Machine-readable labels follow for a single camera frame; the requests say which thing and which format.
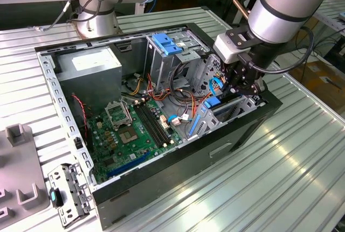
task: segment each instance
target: metal slotted table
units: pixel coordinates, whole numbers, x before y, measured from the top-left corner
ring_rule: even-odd
[[[124,32],[187,22],[213,39],[229,28],[201,8],[119,18]],[[0,32],[0,129],[31,127],[47,190],[48,172],[75,160],[33,48],[78,39],[67,24]],[[289,75],[265,81],[284,104],[246,145],[107,231],[331,231],[345,213],[345,122]],[[3,232],[51,229],[63,231],[50,204]],[[95,211],[67,231],[100,231]]]
[[[345,29],[345,21],[339,18],[339,13],[345,12],[345,0],[324,0],[314,17],[335,31]]]

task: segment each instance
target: black plastic part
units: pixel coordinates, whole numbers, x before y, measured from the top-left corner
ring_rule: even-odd
[[[165,131],[158,124],[155,116],[146,105],[135,106],[134,110],[158,147],[163,147],[164,143],[169,143],[169,138]]]
[[[263,41],[251,34],[250,28],[247,25],[227,30],[225,34],[234,43],[235,47],[240,50],[263,43]]]
[[[53,207],[55,209],[64,205],[64,202],[63,202],[63,199],[61,197],[61,193],[60,193],[59,188],[57,188],[57,189],[50,188],[49,197],[50,197],[50,199],[53,203]]]
[[[202,8],[203,10],[210,10],[210,8],[207,7],[207,6],[201,6],[201,8]]]
[[[83,147],[81,139],[79,137],[76,137],[74,140],[75,147],[77,150],[81,149]]]

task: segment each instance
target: ram slot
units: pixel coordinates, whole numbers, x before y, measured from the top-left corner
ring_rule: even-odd
[[[138,117],[140,118],[143,125],[145,126],[146,130],[148,131],[148,133],[150,134],[150,136],[154,140],[155,144],[158,147],[161,147],[164,142],[160,140],[160,137],[157,134],[157,132],[155,131],[155,129],[153,128],[153,126],[150,125],[150,120],[144,114],[142,107],[137,106],[134,108],[134,110],[135,110],[136,114],[138,115]]]

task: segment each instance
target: blue plastic tab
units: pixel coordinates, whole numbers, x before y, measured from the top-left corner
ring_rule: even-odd
[[[209,99],[206,99],[204,104],[205,106],[207,106],[206,104],[208,104],[210,107],[207,106],[207,108],[211,108],[220,104],[220,100],[216,98],[215,96],[213,96],[213,97],[210,97]]]
[[[178,47],[174,41],[164,33],[154,34],[152,35],[152,39],[166,55],[182,52],[182,48]]]
[[[56,197],[55,197],[55,192],[52,192],[52,193],[50,194],[50,196],[51,196],[51,198],[52,198],[52,201],[54,201],[54,200],[56,199]]]
[[[190,131],[189,131],[189,136],[192,136],[193,131],[195,130],[195,127],[196,127],[196,125],[197,125],[198,122],[199,122],[199,119],[200,119],[200,115],[198,115],[198,116],[195,118],[194,124],[193,124],[192,128],[191,128]]]
[[[204,102],[204,105],[207,107],[207,109],[210,109],[212,107],[210,103],[207,101]]]

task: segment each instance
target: yellow wire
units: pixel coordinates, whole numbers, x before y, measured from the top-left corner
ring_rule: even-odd
[[[141,83],[141,79],[138,80],[138,85],[136,86],[136,89],[134,92],[130,93],[131,96],[136,95],[139,92],[140,89],[140,83]]]

